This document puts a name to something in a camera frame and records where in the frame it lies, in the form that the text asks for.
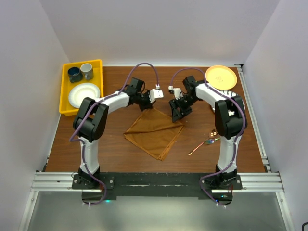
mug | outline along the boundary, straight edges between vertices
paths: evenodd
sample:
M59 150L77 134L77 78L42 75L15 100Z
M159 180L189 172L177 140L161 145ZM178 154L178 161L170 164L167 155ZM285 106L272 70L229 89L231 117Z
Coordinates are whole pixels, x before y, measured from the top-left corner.
M69 81L71 83L79 82L82 80L82 73L80 72L80 69L78 67L72 67L68 71Z
M83 64L80 67L81 72L85 76L86 80L93 79L93 68L91 64Z

dark blue mug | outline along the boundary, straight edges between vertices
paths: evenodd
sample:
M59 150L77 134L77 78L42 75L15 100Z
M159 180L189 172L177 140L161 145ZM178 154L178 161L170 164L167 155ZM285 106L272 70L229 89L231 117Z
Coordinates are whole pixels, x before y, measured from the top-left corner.
M79 82L82 80L82 73L78 67L72 67L68 71L69 81L71 83Z

wall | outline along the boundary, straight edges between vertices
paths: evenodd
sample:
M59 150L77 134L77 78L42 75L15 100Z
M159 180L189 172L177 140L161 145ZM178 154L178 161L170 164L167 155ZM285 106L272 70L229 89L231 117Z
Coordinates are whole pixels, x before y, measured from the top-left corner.
M281 0L244 65L269 163L296 230L308 221L308 2Z
M38 0L2 1L0 31L0 230L15 231L53 142L68 58Z
M279 0L40 0L71 61L241 64Z

wooden table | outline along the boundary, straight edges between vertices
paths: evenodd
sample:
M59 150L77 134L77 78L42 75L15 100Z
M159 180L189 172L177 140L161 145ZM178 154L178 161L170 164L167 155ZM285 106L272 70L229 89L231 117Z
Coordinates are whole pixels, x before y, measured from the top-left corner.
M109 95L121 88L132 67L104 67L104 95ZM159 82L164 92L164 98L157 100L154 107L161 112L171 115L169 100L173 95L168 93L168 85L173 74L181 67L158 67ZM195 70L180 73L174 80L174 87L184 89L182 80L186 76L194 75L202 79ZM142 79L147 89L155 88L155 75L150 67L139 67L133 77ZM243 88L238 77L237 85L232 89L244 97ZM220 142L199 148L191 156L188 153L204 141L208 133L215 128L214 113L206 102L196 102L192 106L192 113L183 118L185 125L177 142L164 161L156 160L146 152L127 141L123 133L140 115L137 105L121 108L108 116L106 129L100 139L99 162L101 171L109 172L214 172L219 158ZM237 166L239 172L264 172L260 152L258 149L251 118L246 108L248 128L241 139ZM46 171L74 172L80 165L80 145L70 143L68 139L73 133L74 116L61 115L59 126L54 139L51 155Z

brown cloth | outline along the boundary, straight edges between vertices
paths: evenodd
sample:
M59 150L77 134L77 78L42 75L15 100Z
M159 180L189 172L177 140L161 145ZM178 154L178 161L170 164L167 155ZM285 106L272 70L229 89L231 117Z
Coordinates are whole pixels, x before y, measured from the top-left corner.
M157 109L146 109L124 136L155 159L164 160L183 128L181 122L172 123L171 117Z

